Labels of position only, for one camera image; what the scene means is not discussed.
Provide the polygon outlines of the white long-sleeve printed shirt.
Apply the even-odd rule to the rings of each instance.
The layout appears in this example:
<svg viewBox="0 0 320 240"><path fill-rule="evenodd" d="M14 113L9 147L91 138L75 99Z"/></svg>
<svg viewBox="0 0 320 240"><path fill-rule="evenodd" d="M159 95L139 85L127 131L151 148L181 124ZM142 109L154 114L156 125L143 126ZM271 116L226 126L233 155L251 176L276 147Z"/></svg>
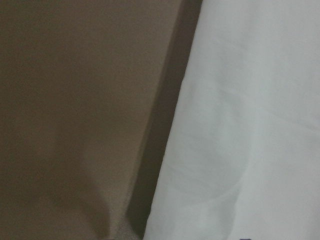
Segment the white long-sleeve printed shirt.
<svg viewBox="0 0 320 240"><path fill-rule="evenodd" d="M320 3L205 0L146 240L320 237Z"/></svg>

